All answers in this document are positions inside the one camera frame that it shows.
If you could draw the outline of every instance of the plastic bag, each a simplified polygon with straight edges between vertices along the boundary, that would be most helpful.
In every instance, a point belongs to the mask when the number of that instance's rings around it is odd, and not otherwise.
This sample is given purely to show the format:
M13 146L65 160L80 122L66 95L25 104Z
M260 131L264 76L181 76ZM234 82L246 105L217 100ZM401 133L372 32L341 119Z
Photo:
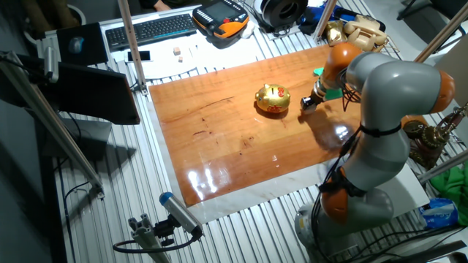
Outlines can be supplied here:
M452 226L458 222L456 206L452 200L446 198L431 199L429 205L419 207L419 213L429 229Z

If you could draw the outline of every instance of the green object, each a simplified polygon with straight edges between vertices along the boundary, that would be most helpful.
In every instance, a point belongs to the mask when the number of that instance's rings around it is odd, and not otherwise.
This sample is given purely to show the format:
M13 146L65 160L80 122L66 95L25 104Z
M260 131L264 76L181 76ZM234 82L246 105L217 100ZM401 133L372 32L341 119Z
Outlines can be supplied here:
M464 164L464 169L454 167L432 178L430 182L442 197L455 203L458 223L468 226L468 162Z
M322 73L323 73L323 68L314 69L314 75L320 76ZM332 100L332 99L339 99L341 97L343 97L343 91L341 89L337 89L337 90L329 89L327 90L327 93L325 94L325 101Z
M323 68L314 69L314 74L320 76L323 73Z
M332 99L339 99L343 97L343 91L341 89L327 90L327 94L325 94L325 101L332 100Z

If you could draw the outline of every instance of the wooden tabletop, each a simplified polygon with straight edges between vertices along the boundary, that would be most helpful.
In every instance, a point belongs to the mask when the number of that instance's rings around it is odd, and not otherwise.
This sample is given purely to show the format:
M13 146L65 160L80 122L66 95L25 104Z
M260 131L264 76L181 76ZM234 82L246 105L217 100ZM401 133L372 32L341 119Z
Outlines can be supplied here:
M299 103L310 95L318 78L313 70L323 67L331 48L316 47L150 87L187 205L338 155L358 127L359 104L350 103L344 113L341 99L336 99L320 104L311 115L301 115ZM264 113L255 107L255 93L265 83L289 89L287 112Z

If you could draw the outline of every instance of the keyboard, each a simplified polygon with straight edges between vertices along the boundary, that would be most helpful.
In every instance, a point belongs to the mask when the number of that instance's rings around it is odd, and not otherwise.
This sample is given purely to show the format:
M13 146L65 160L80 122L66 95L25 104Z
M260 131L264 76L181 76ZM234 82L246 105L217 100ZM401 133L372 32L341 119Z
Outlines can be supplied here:
M133 25L138 45L147 45L162 40L189 36L197 32L197 28L189 14L159 18ZM129 47L124 27L105 31L110 51L123 50Z

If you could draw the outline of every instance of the gold piggy bank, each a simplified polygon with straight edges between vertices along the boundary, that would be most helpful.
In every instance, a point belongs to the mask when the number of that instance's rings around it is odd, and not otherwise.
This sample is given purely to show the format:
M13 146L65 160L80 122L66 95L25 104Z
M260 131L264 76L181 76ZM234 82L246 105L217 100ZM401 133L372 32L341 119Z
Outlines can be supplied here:
M282 85L265 84L255 94L255 100L257 100L257 106L266 112L282 113L290 105L291 95Z

